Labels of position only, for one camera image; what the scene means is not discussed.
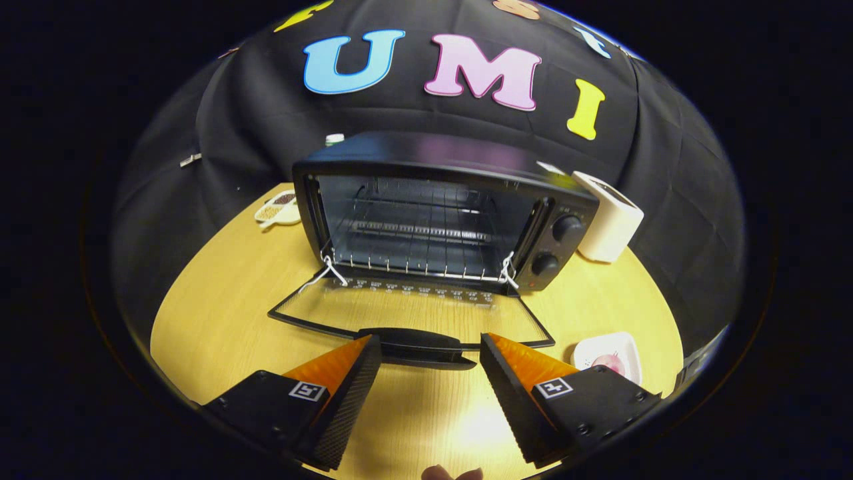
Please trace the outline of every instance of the letter u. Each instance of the letter u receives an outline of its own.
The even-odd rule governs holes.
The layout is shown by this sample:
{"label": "letter u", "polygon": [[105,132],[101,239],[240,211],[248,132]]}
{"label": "letter u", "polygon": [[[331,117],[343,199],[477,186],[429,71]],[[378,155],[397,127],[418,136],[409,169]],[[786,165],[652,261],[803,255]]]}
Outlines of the letter u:
{"label": "letter u", "polygon": [[332,37],[308,45],[303,50],[305,60],[305,87],[323,95],[337,95],[359,91],[378,84],[391,70],[394,42],[405,37],[402,30],[377,30],[367,32],[364,39],[370,42],[368,65],[358,73],[338,73],[340,47],[350,43],[349,37]]}

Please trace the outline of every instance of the round table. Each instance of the round table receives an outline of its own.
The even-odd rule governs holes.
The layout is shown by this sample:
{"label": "round table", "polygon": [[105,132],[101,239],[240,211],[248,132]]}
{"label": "round table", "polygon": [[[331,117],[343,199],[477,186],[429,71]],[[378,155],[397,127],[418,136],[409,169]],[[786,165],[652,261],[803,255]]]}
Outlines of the round table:
{"label": "round table", "polygon": [[[348,342],[267,316],[321,267],[302,225],[261,232],[253,218],[264,200],[290,188],[279,184],[234,217],[160,305],[151,355],[193,401],[206,404],[257,370],[286,372]],[[627,331],[640,353],[642,387],[672,392],[683,367],[681,338],[658,287],[629,249],[612,264],[574,255],[551,285],[522,299],[556,341],[539,351],[568,362],[584,338]],[[464,356],[478,361],[479,352]],[[383,364],[340,468],[323,474],[415,480],[436,464],[452,475],[482,467],[486,478],[522,478],[552,467],[524,462],[482,367]]]}

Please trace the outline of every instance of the white string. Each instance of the white string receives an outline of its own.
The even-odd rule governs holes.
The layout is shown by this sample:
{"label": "white string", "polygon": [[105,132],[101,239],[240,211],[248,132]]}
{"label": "white string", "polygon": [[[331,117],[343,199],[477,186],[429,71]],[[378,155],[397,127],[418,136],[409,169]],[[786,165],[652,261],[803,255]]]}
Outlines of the white string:
{"label": "white string", "polygon": [[516,284],[515,280],[513,280],[513,278],[509,276],[509,261],[512,260],[513,254],[515,254],[514,251],[509,252],[509,256],[507,256],[507,258],[503,259],[503,269],[501,270],[501,276],[497,278],[497,281],[498,282],[503,282],[503,281],[509,282],[509,284],[511,284],[517,290],[519,288],[519,285]]}
{"label": "white string", "polygon": [[334,269],[334,266],[332,266],[332,259],[328,258],[328,255],[326,255],[325,257],[323,257],[323,262],[326,264],[326,270],[323,270],[322,272],[320,272],[320,274],[319,274],[319,275],[317,275],[316,277],[314,277],[314,279],[313,279],[313,280],[311,280],[310,282],[308,282],[307,284],[302,285],[302,287],[300,287],[300,288],[299,288],[299,291],[298,291],[298,292],[296,292],[297,294],[302,293],[302,290],[305,290],[305,287],[307,287],[307,286],[309,286],[309,285],[313,285],[313,284],[315,284],[315,283],[319,282],[319,281],[320,281],[320,278],[323,278],[323,277],[326,275],[326,273],[328,273],[330,270],[332,271],[332,273],[334,273],[334,275],[335,275],[337,278],[339,278],[339,279],[340,279],[340,282],[341,282],[345,287],[348,285],[348,283],[346,282],[346,279],[345,279],[345,278],[343,278],[343,277],[340,275],[340,273],[338,273],[338,271]]}

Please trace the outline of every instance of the black knob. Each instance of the black knob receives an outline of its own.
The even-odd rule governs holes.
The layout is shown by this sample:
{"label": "black knob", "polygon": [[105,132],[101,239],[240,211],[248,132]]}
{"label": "black knob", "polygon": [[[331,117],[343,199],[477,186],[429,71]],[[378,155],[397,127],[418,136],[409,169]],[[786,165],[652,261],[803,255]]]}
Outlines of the black knob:
{"label": "black knob", "polygon": [[540,275],[548,270],[556,270],[560,268],[560,261],[557,257],[551,254],[541,254],[533,261],[531,271],[534,275]]}
{"label": "black knob", "polygon": [[554,222],[554,227],[551,233],[554,234],[554,240],[562,242],[566,235],[572,235],[583,232],[583,222],[574,215],[563,215]]}

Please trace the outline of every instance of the hand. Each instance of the hand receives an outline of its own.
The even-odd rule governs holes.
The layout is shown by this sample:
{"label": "hand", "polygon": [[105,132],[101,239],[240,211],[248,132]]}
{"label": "hand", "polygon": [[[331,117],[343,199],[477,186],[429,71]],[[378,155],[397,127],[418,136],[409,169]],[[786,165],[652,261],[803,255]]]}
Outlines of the hand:
{"label": "hand", "polygon": [[[454,478],[444,467],[435,465],[428,467],[421,473],[421,480],[454,480]],[[477,470],[466,471],[459,477],[456,477],[456,480],[483,480],[483,469],[478,468]]]}

